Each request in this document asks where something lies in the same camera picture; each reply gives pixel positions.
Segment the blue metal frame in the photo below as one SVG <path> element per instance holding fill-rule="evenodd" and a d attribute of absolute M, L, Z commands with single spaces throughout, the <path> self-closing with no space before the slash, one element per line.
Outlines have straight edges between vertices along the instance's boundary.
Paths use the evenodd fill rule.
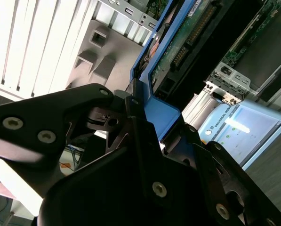
<path fill-rule="evenodd" d="M 211 126 L 214 126 L 215 123 L 222 117 L 222 120 L 218 124 L 217 128 L 220 128 L 222 124 L 225 122 L 225 120 L 229 117 L 229 114 L 234 110 L 234 107 L 231 107 L 228 110 L 228 105 L 220 105 L 218 106 L 205 120 L 201 128 L 199 129 L 199 135 L 202 140 L 205 142 L 209 142 L 213 134 L 206 135 L 205 131 L 210 129 Z M 249 109 L 251 111 L 256 112 L 260 115 L 266 115 L 268 117 L 274 118 L 278 121 L 281 121 L 281 113 L 277 112 L 273 109 L 267 108 L 265 106 L 262 106 L 256 102 L 250 101 L 250 100 L 244 100 L 240 103 L 240 107 L 243 109 Z M 244 170 L 246 170 L 260 155 L 264 152 L 264 150 L 281 134 L 281 126 L 267 139 L 267 141 L 260 146 L 260 148 L 256 151 L 256 153 L 244 164 L 242 167 Z"/>
<path fill-rule="evenodd" d="M 149 42 L 145 45 L 143 48 L 140 56 L 138 57 L 137 61 L 135 62 L 133 68 L 131 69 L 130 73 L 130 80 L 134 78 L 134 71 L 141 60 L 143 54 L 145 54 L 152 42 L 152 37 L 154 34 L 161 28 L 162 23 L 165 19 L 166 12 L 169 10 L 170 5 L 172 4 L 173 0 L 170 0 L 168 5 L 166 6 L 165 10 L 163 11 L 160 20 L 158 21 L 158 24 L 155 28 L 155 30 L 152 32 L 151 37 L 149 38 Z M 191 10 L 195 0 L 185 0 L 183 3 L 180 11 L 178 12 L 176 18 L 174 19 L 172 25 L 170 26 L 168 32 L 166 33 L 165 37 L 163 38 L 161 44 L 159 45 L 154 57 L 149 62 L 148 66 L 144 70 L 144 72 L 141 74 L 140 81 L 142 81 L 145 84 L 144 87 L 144 105 L 145 105 L 145 114 L 147 117 L 147 120 L 154 124 L 155 130 L 157 133 L 157 137 L 159 140 L 161 140 L 167 131 L 172 127 L 172 125 L 176 122 L 176 120 L 180 116 L 180 111 L 167 104 L 166 102 L 156 98 L 153 94 L 153 89 L 151 85 L 151 74 L 157 65 L 158 61 L 162 57 L 163 53 L 169 46 L 170 42 L 172 41 L 174 35 L 178 31 L 180 25 L 184 21 L 184 19 L 189 14 L 189 11 Z"/>

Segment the metal bracket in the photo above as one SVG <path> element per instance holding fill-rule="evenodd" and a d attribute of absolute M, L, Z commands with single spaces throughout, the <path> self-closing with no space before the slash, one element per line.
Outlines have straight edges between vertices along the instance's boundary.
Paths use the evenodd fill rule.
<path fill-rule="evenodd" d="M 206 145 L 206 149 L 210 151 L 213 158 L 225 170 L 219 174 L 225 193 L 228 194 L 234 191 L 238 195 L 237 201 L 242 202 L 243 214 L 244 217 L 246 216 L 247 224 L 281 225 L 281 213 L 279 210 L 225 148 L 217 142 L 211 141 Z"/>
<path fill-rule="evenodd" d="M 193 152 L 209 215 L 220 225 L 242 226 L 241 220 L 230 209 L 211 153 L 196 144 L 193 144 Z"/>
<path fill-rule="evenodd" d="M 206 82 L 203 90 L 213 98 L 217 98 L 216 95 L 219 96 L 222 102 L 230 106 L 236 105 L 244 100 L 244 95 L 226 86 L 225 83 L 221 82 L 220 78 L 211 78 Z"/>
<path fill-rule="evenodd" d="M 227 64 L 220 62 L 219 65 L 215 69 L 215 73 L 227 82 L 231 87 L 236 88 L 237 90 L 240 89 L 241 91 L 238 92 L 247 92 L 255 94 L 255 90 L 250 88 L 251 80 L 247 78 L 245 75 L 239 73 L 235 69 L 231 68 Z"/>
<path fill-rule="evenodd" d="M 143 13 L 139 9 L 127 3 L 125 0 L 99 0 L 101 3 L 113 8 L 116 12 L 126 16 L 143 28 L 153 31 L 157 20 Z"/>

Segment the white surface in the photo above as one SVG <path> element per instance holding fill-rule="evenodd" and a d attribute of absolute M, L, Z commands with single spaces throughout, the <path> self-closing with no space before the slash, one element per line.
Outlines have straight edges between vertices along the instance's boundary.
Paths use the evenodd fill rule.
<path fill-rule="evenodd" d="M 28 209 L 22 205 L 21 202 L 17 200 L 13 200 L 12 207 L 10 208 L 11 212 L 14 212 L 14 215 L 20 218 L 25 218 L 29 220 L 33 220 L 34 216 L 33 214 L 28 211 Z"/>
<path fill-rule="evenodd" d="M 106 25 L 115 12 L 97 3 L 0 0 L 0 95 L 17 101 L 63 90 L 94 12 Z M 131 23 L 118 14 L 110 27 L 144 45 L 150 32 Z"/>
<path fill-rule="evenodd" d="M 34 215 L 39 214 L 43 198 L 12 168 L 0 159 L 0 182 Z"/>

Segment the gray floor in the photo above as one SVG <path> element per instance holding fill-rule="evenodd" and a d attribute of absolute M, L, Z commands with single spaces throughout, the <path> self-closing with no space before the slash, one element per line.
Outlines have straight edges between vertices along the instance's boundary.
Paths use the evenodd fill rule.
<path fill-rule="evenodd" d="M 253 162 L 247 173 L 281 211 L 281 135 Z"/>
<path fill-rule="evenodd" d="M 0 104 L 7 102 L 10 101 L 0 97 Z M 249 167 L 247 173 L 281 211 L 281 136 Z M 10 204 L 11 200 L 0 213 L 1 225 L 10 213 Z M 5 205 L 6 198 L 0 196 L 0 210 Z M 14 217 L 9 225 L 29 226 L 30 223 L 26 219 Z"/>

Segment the electronic component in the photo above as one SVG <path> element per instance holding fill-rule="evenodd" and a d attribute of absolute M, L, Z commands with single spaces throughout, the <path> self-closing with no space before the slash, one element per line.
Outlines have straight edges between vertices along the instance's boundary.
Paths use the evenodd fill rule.
<path fill-rule="evenodd" d="M 151 15 L 153 15 L 153 18 L 158 20 L 168 2 L 168 0 L 150 0 L 147 5 L 147 14 L 150 13 Z"/>
<path fill-rule="evenodd" d="M 281 0 L 267 0 L 237 41 L 232 45 L 229 52 L 223 58 L 223 62 L 234 67 L 251 43 L 254 42 L 267 27 L 280 8 Z"/>
<path fill-rule="evenodd" d="M 192 38 L 191 37 L 193 33 L 192 31 L 195 30 L 196 32 L 196 25 L 200 21 L 201 16 L 204 15 L 203 13 L 207 9 L 207 6 L 210 4 L 210 2 L 211 2 L 210 0 L 205 0 L 205 1 L 197 0 L 193 5 L 190 13 L 188 14 L 188 17 L 181 25 L 179 31 L 175 35 L 174 39 L 170 43 L 169 47 L 165 51 L 163 57 L 158 62 L 157 66 L 155 67 L 155 70 L 151 75 L 152 80 L 157 79 L 157 81 L 159 81 L 156 83 L 157 86 L 153 87 L 154 91 L 157 90 L 158 83 L 161 82 L 159 77 L 165 76 L 167 72 L 170 70 L 172 62 L 181 59 L 182 55 L 186 52 L 186 49 L 182 48 L 182 46 L 187 41 L 187 39 Z"/>
<path fill-rule="evenodd" d="M 209 4 L 207 6 L 206 10 L 203 12 L 195 28 L 189 35 L 189 38 L 187 39 L 186 43 L 177 54 L 174 60 L 174 65 L 176 67 L 179 67 L 179 64 L 182 62 L 187 52 L 192 50 L 195 41 L 197 40 L 200 33 L 203 31 L 204 27 L 206 26 L 212 15 L 215 13 L 216 9 L 217 7 L 215 6 L 215 3 Z"/>
<path fill-rule="evenodd" d="M 206 81 L 203 90 L 213 98 L 232 106 L 243 101 L 248 93 L 256 93 L 250 83 L 249 78 L 221 62 Z"/>
<path fill-rule="evenodd" d="M 216 141 L 246 170 L 281 134 L 281 113 L 250 100 L 220 105 L 199 129 L 205 142 Z"/>

